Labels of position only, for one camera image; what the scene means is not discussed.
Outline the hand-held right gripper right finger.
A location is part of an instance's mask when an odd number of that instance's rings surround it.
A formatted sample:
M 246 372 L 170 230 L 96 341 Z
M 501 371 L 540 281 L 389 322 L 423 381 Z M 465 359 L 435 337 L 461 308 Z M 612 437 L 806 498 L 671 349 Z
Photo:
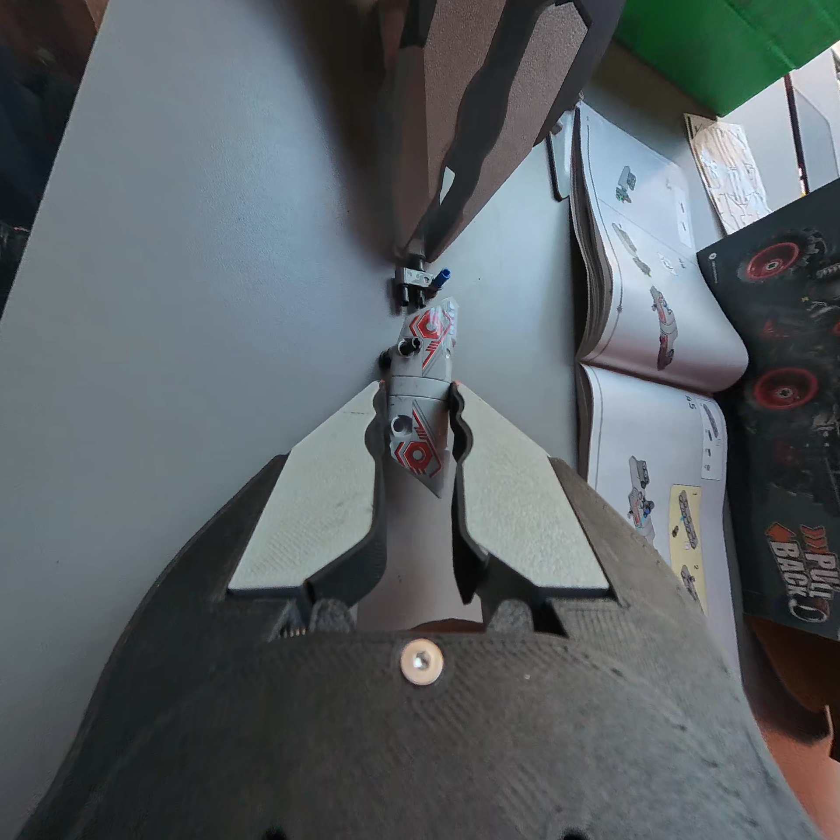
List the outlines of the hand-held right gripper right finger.
M 605 596 L 609 581 L 549 454 L 460 383 L 450 386 L 449 421 L 461 599 Z

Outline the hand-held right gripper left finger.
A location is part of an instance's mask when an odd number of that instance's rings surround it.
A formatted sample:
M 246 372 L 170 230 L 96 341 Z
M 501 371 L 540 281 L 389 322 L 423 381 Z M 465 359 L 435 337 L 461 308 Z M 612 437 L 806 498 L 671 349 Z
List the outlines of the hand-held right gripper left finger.
M 288 454 L 232 594 L 369 594 L 386 564 L 385 391 L 373 381 Z

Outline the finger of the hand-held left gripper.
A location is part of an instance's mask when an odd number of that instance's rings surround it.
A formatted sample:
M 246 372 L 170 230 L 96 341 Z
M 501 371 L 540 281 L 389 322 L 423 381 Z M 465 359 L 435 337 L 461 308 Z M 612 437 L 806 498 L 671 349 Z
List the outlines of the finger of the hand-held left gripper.
M 400 255 L 440 252 L 431 227 L 455 179 L 445 160 L 498 22 L 498 2 L 384 2 L 384 107 Z
M 582 2 L 436 2 L 422 47 L 427 259 L 530 153 L 591 26 Z

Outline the grey lego piece blue pin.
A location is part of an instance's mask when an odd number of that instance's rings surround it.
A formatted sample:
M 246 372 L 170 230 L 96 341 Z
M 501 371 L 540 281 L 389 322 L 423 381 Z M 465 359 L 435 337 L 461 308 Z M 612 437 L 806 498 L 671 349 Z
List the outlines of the grey lego piece blue pin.
M 393 297 L 396 306 L 400 310 L 424 308 L 438 296 L 451 277 L 449 268 L 429 272 L 422 259 L 410 259 L 407 266 L 395 268 Z

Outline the grey red lego panel assembly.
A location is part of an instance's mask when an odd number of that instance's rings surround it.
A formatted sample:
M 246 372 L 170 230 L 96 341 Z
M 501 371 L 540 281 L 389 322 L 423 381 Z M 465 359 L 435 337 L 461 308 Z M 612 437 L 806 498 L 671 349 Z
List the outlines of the grey red lego panel assembly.
M 458 314 L 452 297 L 408 314 L 397 341 L 380 356 L 391 458 L 438 498 L 449 461 L 448 394 Z

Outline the open lego instruction booklet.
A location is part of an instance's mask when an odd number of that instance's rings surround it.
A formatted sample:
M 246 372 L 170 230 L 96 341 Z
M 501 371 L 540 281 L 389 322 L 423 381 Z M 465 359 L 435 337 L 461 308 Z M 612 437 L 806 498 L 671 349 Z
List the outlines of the open lego instruction booklet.
M 748 354 L 697 264 L 677 164 L 590 106 L 574 112 L 570 210 L 585 268 L 583 477 L 733 631 L 723 528 L 728 426 L 714 395 Z

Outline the black lego set box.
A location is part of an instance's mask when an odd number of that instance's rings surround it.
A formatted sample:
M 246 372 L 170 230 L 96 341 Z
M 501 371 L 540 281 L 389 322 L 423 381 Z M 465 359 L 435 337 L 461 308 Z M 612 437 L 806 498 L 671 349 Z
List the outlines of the black lego set box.
M 744 612 L 837 642 L 838 179 L 697 262 L 749 356 L 721 394 Z

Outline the white flat device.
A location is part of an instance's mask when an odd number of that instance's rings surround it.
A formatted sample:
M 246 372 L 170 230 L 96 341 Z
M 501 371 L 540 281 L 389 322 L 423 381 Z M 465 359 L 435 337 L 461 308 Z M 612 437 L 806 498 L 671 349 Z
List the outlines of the white flat device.
M 575 161 L 580 156 L 579 123 L 577 109 L 566 112 L 552 126 L 546 138 L 553 197 L 557 202 L 567 199 L 572 191 Z

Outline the white sticker sheet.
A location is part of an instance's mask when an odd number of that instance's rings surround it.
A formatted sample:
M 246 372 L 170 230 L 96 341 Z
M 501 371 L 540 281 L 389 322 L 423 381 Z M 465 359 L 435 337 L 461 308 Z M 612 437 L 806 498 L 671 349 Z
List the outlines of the white sticker sheet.
M 692 157 L 725 235 L 770 214 L 767 194 L 744 128 L 684 113 Z

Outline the green box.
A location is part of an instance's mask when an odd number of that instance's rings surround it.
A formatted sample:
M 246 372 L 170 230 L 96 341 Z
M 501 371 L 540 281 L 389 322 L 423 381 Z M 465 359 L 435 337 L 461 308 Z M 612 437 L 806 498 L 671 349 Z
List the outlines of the green box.
M 616 42 L 718 117 L 839 38 L 838 1 L 628 1 Z

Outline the clear plastic sheet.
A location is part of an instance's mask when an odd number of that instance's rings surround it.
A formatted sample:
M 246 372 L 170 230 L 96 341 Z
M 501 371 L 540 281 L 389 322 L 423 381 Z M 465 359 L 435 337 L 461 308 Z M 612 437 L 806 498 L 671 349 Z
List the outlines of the clear plastic sheet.
M 832 125 L 824 111 L 795 85 L 791 73 L 784 76 L 784 91 L 801 193 L 807 195 L 838 178 Z

